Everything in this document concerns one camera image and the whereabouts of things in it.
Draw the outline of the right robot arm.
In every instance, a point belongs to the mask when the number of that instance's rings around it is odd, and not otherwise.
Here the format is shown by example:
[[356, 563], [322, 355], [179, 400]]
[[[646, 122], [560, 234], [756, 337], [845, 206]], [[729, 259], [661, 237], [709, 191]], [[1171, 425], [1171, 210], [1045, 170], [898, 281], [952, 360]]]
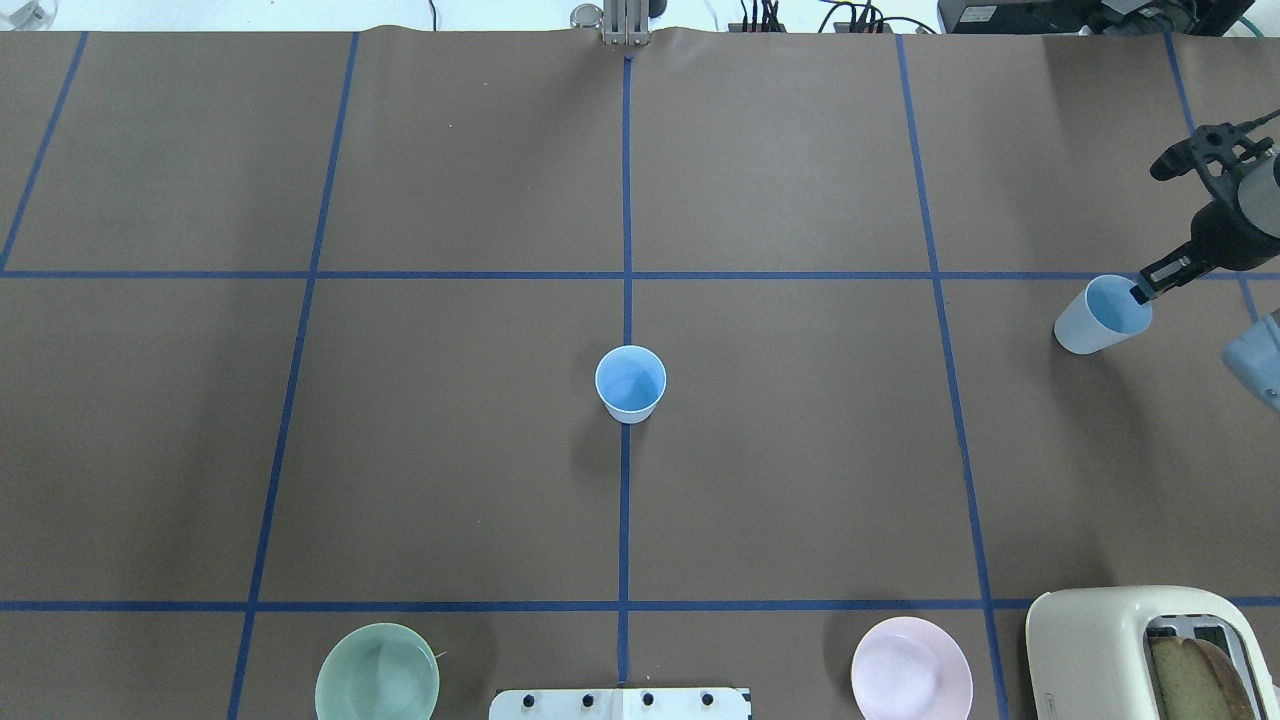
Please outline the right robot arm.
[[1277, 309], [1262, 311], [1244, 274], [1277, 258], [1277, 159], [1274, 152], [1245, 163], [1239, 176], [1221, 176], [1221, 197], [1211, 199], [1190, 220], [1189, 238], [1139, 270], [1132, 297], [1152, 304], [1170, 290], [1222, 269], [1236, 275], [1251, 324], [1222, 352], [1224, 366], [1249, 395], [1279, 410]]

